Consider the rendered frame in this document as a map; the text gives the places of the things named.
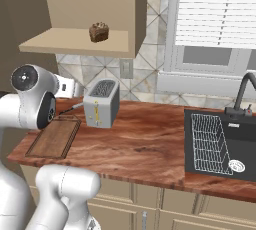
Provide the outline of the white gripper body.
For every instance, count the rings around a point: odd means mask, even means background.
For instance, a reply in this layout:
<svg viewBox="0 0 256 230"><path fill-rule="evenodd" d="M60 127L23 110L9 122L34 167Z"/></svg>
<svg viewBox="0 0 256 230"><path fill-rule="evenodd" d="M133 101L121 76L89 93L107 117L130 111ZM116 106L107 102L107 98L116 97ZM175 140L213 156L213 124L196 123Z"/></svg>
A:
<svg viewBox="0 0 256 230"><path fill-rule="evenodd" d="M81 97L84 93L84 86L79 82L72 81L72 97Z"/></svg>

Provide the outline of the wooden cutting board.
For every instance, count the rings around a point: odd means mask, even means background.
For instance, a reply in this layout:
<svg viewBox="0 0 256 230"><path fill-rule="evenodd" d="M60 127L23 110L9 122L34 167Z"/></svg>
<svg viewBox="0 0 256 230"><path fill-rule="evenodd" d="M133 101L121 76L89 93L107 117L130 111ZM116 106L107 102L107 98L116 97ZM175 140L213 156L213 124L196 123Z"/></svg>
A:
<svg viewBox="0 0 256 230"><path fill-rule="evenodd" d="M42 130L26 152L26 157L64 159L80 127L75 115L60 115Z"/></svg>

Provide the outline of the brown bread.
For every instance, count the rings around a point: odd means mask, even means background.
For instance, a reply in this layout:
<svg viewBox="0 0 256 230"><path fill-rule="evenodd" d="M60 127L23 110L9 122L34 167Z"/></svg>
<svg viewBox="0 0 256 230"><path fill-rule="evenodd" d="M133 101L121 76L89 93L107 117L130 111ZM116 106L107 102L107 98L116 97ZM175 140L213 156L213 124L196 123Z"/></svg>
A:
<svg viewBox="0 0 256 230"><path fill-rule="evenodd" d="M91 41L94 43L105 41L109 36L109 27L103 22L94 23L89 28L89 35Z"/></svg>

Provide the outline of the beige cabinet door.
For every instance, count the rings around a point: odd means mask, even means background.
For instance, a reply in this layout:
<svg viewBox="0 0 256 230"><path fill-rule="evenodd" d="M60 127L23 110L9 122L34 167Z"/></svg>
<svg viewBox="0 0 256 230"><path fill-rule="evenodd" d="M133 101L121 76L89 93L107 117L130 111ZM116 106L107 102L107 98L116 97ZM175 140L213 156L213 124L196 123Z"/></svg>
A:
<svg viewBox="0 0 256 230"><path fill-rule="evenodd" d="M0 0L0 91L13 92L12 72L31 63L58 72L54 54L21 52L19 45L51 27L46 0Z"/></svg>

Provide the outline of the thin grey and black rod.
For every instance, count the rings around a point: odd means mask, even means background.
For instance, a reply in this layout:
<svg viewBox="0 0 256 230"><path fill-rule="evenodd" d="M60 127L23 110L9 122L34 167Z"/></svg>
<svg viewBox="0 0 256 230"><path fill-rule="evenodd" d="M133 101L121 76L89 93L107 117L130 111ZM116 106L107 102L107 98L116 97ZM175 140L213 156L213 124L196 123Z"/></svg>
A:
<svg viewBox="0 0 256 230"><path fill-rule="evenodd" d="M73 105L71 108L61 111L61 112L59 113L59 115L64 114L64 113L67 113L67 112L69 112L69 111L72 111L72 110L77 109L77 108L82 107L82 106L83 106L83 103L75 104L75 105Z"/></svg>

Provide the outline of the grey toaster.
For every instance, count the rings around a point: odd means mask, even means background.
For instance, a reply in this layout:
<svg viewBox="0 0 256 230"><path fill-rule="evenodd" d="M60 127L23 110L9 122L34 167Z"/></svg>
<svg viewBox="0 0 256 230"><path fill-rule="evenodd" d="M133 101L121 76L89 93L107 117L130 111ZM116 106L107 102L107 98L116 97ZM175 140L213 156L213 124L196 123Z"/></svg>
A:
<svg viewBox="0 0 256 230"><path fill-rule="evenodd" d="M89 127L111 128L120 107L120 84L105 78L96 80L83 98L86 123Z"/></svg>

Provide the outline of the narrow beige cupboard panel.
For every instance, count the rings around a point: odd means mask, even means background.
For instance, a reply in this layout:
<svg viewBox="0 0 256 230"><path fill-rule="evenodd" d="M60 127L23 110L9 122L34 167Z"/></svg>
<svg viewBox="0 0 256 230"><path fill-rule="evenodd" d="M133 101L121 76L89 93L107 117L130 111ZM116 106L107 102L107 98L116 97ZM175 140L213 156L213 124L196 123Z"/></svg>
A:
<svg viewBox="0 0 256 230"><path fill-rule="evenodd" d="M133 203L135 205L154 209L160 206L162 192L161 188L135 184L133 191Z"/></svg>

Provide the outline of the beige cupboard door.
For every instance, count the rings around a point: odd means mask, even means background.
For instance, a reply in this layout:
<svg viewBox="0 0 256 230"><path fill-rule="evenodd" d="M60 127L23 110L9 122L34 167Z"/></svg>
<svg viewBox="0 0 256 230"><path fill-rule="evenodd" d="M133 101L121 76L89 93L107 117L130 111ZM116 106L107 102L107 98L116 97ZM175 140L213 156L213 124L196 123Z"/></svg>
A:
<svg viewBox="0 0 256 230"><path fill-rule="evenodd" d="M142 211L147 211L146 230L157 230L156 209L111 202L90 203L89 208L102 230L142 230Z"/></svg>
<svg viewBox="0 0 256 230"><path fill-rule="evenodd" d="M256 226L161 210L159 230L256 230Z"/></svg>

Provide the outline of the window with white blinds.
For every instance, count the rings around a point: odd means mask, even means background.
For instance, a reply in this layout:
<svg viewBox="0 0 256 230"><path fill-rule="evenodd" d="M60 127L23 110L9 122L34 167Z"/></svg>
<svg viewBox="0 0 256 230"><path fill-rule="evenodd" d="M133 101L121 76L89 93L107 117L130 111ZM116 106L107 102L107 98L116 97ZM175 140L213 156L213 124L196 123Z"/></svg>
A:
<svg viewBox="0 0 256 230"><path fill-rule="evenodd" d="M256 0L169 0L160 91L234 97L256 51Z"/></svg>

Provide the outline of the black tap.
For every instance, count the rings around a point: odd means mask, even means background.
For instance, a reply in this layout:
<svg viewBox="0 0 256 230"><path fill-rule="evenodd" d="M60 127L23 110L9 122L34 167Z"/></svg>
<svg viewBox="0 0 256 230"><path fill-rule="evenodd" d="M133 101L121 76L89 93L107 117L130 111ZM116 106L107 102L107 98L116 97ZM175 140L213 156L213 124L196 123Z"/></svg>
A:
<svg viewBox="0 0 256 230"><path fill-rule="evenodd" d="M246 73L241 81L234 106L226 107L224 110L224 113L228 115L231 119L238 120L241 117L252 116L251 105L249 105L246 109L242 109L240 107L248 81L251 82L254 89L256 90L256 76L251 72Z"/></svg>

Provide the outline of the black sink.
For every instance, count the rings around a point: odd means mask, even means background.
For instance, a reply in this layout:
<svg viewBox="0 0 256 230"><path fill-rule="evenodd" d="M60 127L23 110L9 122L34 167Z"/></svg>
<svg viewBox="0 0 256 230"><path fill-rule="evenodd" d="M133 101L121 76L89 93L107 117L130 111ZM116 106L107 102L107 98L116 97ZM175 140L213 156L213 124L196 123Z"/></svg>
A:
<svg viewBox="0 0 256 230"><path fill-rule="evenodd" d="M197 171L194 168L192 114L214 115L221 118L230 156L229 167L233 170L232 175L206 173ZM256 116L241 117L238 120L234 120L222 112L185 109L184 138L186 172L256 182Z"/></svg>

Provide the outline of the wide beige drawer front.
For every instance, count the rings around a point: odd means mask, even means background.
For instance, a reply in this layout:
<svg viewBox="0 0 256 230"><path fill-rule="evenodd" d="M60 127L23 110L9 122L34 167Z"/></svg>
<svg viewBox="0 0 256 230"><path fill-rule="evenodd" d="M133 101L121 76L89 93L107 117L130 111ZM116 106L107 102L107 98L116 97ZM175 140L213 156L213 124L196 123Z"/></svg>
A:
<svg viewBox="0 0 256 230"><path fill-rule="evenodd" d="M161 208L256 227L256 203L163 189Z"/></svg>

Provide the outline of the grey wall outlet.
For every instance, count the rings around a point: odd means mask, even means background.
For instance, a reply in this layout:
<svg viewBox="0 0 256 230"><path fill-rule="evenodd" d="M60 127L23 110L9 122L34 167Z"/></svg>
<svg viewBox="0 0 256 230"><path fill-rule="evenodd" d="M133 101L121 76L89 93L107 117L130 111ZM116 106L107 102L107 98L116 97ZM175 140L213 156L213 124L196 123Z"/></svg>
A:
<svg viewBox="0 0 256 230"><path fill-rule="evenodd" d="M132 59L120 60L120 77L122 79L133 78L133 60Z"/></svg>

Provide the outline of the open beige wall cabinet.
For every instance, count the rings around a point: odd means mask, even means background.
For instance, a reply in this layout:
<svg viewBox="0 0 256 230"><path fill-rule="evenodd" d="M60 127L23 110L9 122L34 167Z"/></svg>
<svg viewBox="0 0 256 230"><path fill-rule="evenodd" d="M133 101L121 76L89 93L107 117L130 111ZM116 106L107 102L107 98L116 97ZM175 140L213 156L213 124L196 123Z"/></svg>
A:
<svg viewBox="0 0 256 230"><path fill-rule="evenodd" d="M46 0L51 27L21 43L23 52L134 58L146 36L147 0ZM89 28L109 27L94 43Z"/></svg>

